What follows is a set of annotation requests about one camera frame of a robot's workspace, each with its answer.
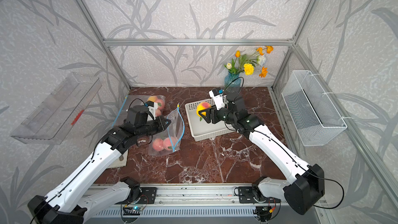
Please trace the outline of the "yellow peach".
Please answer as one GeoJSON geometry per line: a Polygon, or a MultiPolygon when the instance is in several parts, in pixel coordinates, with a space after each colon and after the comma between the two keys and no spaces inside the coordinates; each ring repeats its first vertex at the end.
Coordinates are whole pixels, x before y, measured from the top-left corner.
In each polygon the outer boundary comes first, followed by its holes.
{"type": "Polygon", "coordinates": [[[211,105],[208,102],[201,102],[197,106],[197,115],[200,117],[199,111],[211,108],[211,105]]]}

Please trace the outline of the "pink peach top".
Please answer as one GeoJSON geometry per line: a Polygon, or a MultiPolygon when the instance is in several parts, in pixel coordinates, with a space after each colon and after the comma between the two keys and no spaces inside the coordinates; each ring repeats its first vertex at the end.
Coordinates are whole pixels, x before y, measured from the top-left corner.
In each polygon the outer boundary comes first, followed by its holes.
{"type": "Polygon", "coordinates": [[[170,138],[166,138],[163,141],[163,148],[165,150],[172,151],[173,150],[173,146],[177,144],[177,141],[178,141],[177,138],[174,137],[174,136],[172,136],[170,138]]]}

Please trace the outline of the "pink peach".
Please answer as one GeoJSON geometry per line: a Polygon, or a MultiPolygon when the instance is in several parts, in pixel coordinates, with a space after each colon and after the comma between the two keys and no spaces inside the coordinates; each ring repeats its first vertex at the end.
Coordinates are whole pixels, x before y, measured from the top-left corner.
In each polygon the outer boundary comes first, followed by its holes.
{"type": "Polygon", "coordinates": [[[155,103],[157,103],[158,109],[159,109],[159,110],[163,110],[163,109],[164,109],[164,107],[165,107],[165,102],[164,102],[164,100],[162,100],[162,99],[157,99],[157,100],[155,101],[155,103]]]}
{"type": "Polygon", "coordinates": [[[156,100],[158,100],[158,97],[157,97],[157,96],[155,96],[155,95],[153,95],[153,96],[150,96],[150,97],[148,98],[148,101],[151,101],[151,102],[153,102],[153,103],[155,103],[155,102],[156,102],[156,100]]]}
{"type": "Polygon", "coordinates": [[[155,150],[156,152],[162,151],[164,149],[163,142],[164,142],[164,140],[162,140],[162,139],[155,139],[152,142],[153,150],[155,150]]]}
{"type": "Polygon", "coordinates": [[[177,138],[174,137],[174,136],[172,136],[170,138],[166,138],[163,141],[163,148],[165,150],[172,151],[173,150],[173,146],[177,144],[177,141],[178,141],[177,138]]]}

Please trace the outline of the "white plastic fruit basket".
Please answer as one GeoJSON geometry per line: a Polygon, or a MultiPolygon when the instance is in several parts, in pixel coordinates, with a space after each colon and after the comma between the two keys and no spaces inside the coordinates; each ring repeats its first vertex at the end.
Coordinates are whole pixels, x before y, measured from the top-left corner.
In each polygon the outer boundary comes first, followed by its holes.
{"type": "Polygon", "coordinates": [[[230,124],[225,125],[223,121],[218,122],[217,124],[207,123],[205,120],[200,121],[200,117],[197,115],[196,109],[201,102],[208,102],[211,106],[215,106],[213,99],[200,100],[185,104],[190,132],[196,142],[206,139],[214,139],[217,136],[234,132],[232,126],[230,124]]]}

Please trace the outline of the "pink peach bottom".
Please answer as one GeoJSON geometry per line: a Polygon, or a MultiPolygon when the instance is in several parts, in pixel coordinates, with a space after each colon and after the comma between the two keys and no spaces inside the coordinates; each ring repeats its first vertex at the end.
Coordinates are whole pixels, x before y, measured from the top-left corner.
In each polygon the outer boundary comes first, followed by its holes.
{"type": "Polygon", "coordinates": [[[165,107],[165,102],[164,102],[164,100],[162,100],[162,99],[157,99],[157,100],[155,101],[155,103],[157,103],[158,109],[159,109],[159,110],[163,110],[163,109],[164,109],[164,107],[165,107]]]}

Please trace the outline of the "clear zip-top bag blue zipper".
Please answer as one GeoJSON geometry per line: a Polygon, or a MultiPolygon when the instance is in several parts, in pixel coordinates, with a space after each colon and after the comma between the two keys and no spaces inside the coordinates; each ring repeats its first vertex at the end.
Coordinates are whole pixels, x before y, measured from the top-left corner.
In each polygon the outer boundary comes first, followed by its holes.
{"type": "Polygon", "coordinates": [[[132,120],[132,124],[134,124],[135,116],[138,116],[139,113],[143,113],[150,121],[162,115],[164,108],[165,96],[163,95],[128,95],[125,97],[112,127],[122,125],[124,120],[132,120]]]}

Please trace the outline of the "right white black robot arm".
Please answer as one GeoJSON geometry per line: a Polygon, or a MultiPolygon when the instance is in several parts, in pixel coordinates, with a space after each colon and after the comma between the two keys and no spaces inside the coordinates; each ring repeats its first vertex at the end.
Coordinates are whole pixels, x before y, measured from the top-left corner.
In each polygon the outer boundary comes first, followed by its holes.
{"type": "Polygon", "coordinates": [[[280,169],[285,179],[261,178],[253,184],[259,201],[277,198],[286,201],[300,215],[304,215],[325,194],[324,170],[317,164],[306,161],[288,149],[255,114],[248,113],[244,99],[239,93],[223,95],[220,88],[212,89],[209,95],[212,107],[198,111],[207,123],[223,121],[236,132],[258,146],[280,169]]]}

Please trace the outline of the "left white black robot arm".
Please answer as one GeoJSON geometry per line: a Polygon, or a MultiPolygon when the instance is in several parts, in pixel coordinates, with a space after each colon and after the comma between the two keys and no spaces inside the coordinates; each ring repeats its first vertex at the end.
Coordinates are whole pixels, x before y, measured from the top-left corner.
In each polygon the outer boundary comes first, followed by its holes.
{"type": "Polygon", "coordinates": [[[123,124],[110,129],[95,146],[93,153],[62,183],[45,196],[35,196],[28,203],[37,224],[83,224],[108,208],[140,199],[140,184],[125,177],[100,193],[85,198],[84,193],[121,155],[144,137],[153,138],[165,131],[171,120],[154,117],[146,105],[128,109],[123,124]]]}

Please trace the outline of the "blue glass vase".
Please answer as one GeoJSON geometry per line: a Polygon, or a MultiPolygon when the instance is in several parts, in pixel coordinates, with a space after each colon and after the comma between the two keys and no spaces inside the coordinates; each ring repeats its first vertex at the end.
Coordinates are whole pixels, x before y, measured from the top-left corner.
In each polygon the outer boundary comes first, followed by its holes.
{"type": "Polygon", "coordinates": [[[228,72],[227,76],[224,79],[224,89],[226,91],[236,91],[239,89],[241,84],[241,78],[239,74],[233,74],[228,72]]]}

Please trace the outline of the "orange yellow artificial flowers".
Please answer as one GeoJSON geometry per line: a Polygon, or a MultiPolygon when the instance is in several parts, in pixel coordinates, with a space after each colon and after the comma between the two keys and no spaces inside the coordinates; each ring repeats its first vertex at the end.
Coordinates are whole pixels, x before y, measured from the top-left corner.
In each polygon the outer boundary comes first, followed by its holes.
{"type": "Polygon", "coordinates": [[[235,53],[235,58],[232,58],[224,67],[230,74],[238,75],[244,73],[245,75],[252,75],[256,67],[260,67],[259,77],[265,78],[268,74],[267,67],[265,67],[266,55],[273,52],[273,46],[259,47],[252,54],[241,54],[238,50],[235,53]]]}

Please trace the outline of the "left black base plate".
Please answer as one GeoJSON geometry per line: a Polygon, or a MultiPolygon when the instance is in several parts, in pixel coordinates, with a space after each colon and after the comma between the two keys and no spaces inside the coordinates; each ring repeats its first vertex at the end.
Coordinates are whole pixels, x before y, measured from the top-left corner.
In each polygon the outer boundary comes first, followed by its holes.
{"type": "Polygon", "coordinates": [[[133,188],[121,204],[154,204],[156,192],[156,187],[133,188]]]}

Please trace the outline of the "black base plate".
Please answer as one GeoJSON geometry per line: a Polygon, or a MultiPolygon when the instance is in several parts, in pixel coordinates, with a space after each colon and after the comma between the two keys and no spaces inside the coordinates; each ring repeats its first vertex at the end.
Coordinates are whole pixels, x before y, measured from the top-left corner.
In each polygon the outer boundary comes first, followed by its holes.
{"type": "Polygon", "coordinates": [[[156,187],[133,188],[121,204],[154,204],[156,192],[156,187]]]}
{"type": "Polygon", "coordinates": [[[239,197],[239,202],[241,204],[244,203],[265,203],[265,204],[279,204],[281,203],[280,199],[276,198],[267,198],[262,195],[259,189],[255,187],[237,187],[237,192],[235,194],[239,197]]]}

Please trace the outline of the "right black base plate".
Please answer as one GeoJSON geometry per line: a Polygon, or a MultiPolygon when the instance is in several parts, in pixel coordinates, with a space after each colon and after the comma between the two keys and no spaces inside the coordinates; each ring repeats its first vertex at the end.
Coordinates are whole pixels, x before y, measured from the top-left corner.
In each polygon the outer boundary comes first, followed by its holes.
{"type": "Polygon", "coordinates": [[[239,202],[241,204],[244,203],[265,203],[265,204],[279,204],[281,203],[280,199],[276,198],[267,198],[262,195],[259,189],[255,187],[237,187],[237,192],[235,194],[239,197],[239,202]]]}

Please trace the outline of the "clear plastic wall shelf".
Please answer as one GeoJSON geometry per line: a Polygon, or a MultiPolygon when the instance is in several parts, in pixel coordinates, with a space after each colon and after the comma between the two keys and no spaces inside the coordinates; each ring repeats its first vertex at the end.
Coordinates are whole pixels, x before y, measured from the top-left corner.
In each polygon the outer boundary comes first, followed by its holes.
{"type": "Polygon", "coordinates": [[[101,86],[98,77],[70,73],[10,136],[24,144],[60,145],[101,86]]]}

